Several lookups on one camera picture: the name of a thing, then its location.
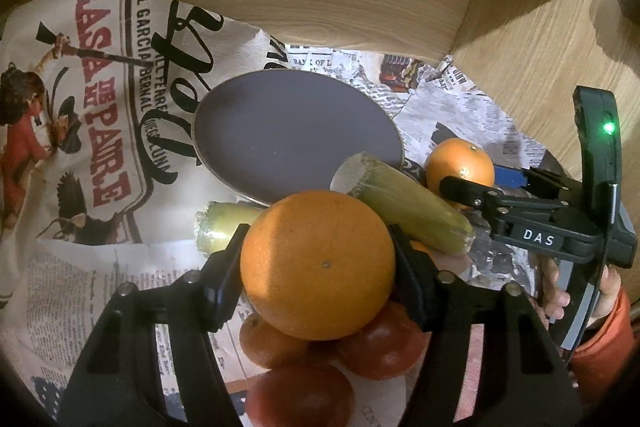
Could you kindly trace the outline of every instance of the orange sleeve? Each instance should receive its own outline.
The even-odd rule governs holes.
[[[571,361],[578,391],[585,403],[598,401],[612,386],[634,350],[629,297],[620,288],[613,311],[598,333],[575,350]]]

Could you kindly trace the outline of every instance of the newspaper photo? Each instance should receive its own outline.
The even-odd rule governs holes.
[[[122,282],[171,284],[206,257],[193,237],[209,201],[236,202],[191,142],[202,97],[250,71],[298,68],[360,90],[402,137],[402,171],[424,183],[425,159],[449,137],[498,165],[529,168],[545,149],[445,57],[434,68],[397,55],[284,45],[254,26],[176,0],[35,0],[17,7],[0,41],[0,348],[55,418],[82,347]],[[516,280],[535,294],[535,261],[491,240],[478,213],[470,283]],[[252,312],[210,334],[242,423],[244,397],[264,372],[239,346]],[[156,326],[170,415],[184,419],[166,325]],[[345,368],[352,427],[394,427],[405,377],[369,381]]]

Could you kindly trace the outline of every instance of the large orange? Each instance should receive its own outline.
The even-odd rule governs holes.
[[[494,163],[477,145],[460,138],[449,138],[436,145],[424,164],[427,188],[434,194],[441,195],[440,182],[447,176],[492,186]]]
[[[385,224],[361,201],[308,190],[271,206],[240,256],[244,290],[273,327],[310,341],[358,331],[386,303],[396,260]]]

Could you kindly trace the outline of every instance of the metal pin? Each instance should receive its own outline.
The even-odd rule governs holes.
[[[522,286],[512,281],[504,285],[504,290],[511,295],[511,297],[517,297],[522,293]]]
[[[453,272],[450,272],[449,270],[439,271],[436,277],[438,281],[440,281],[443,284],[451,284],[453,281],[456,280],[455,274]]]
[[[116,293],[119,296],[124,297],[125,295],[129,295],[132,291],[137,289],[138,287],[132,282],[124,282],[116,288]]]
[[[200,270],[189,270],[187,273],[185,273],[182,276],[182,279],[187,284],[193,284],[194,282],[197,282],[200,279]]]

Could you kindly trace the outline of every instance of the oval plate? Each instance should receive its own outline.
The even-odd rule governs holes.
[[[264,70],[209,91],[193,118],[198,157],[227,187],[261,204],[329,190],[340,164],[366,151],[399,168],[402,140],[365,94],[323,74]]]

